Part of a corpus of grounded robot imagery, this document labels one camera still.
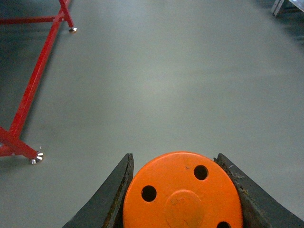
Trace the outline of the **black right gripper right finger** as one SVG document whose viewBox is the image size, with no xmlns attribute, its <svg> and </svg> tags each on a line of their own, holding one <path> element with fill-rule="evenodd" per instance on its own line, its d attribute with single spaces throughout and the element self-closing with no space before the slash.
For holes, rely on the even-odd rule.
<svg viewBox="0 0 304 228">
<path fill-rule="evenodd" d="M 237 189 L 245 228 L 302 228 L 304 221 L 290 212 L 223 154 L 214 158 Z"/>
</svg>

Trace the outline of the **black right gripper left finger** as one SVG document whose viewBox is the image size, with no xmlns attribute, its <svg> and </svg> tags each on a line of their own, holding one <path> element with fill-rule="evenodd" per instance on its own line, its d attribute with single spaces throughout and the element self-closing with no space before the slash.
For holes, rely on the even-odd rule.
<svg viewBox="0 0 304 228">
<path fill-rule="evenodd" d="M 122 228 L 123 204 L 133 179 L 134 160 L 127 153 L 91 199 L 64 225 L 65 228 Z"/>
</svg>

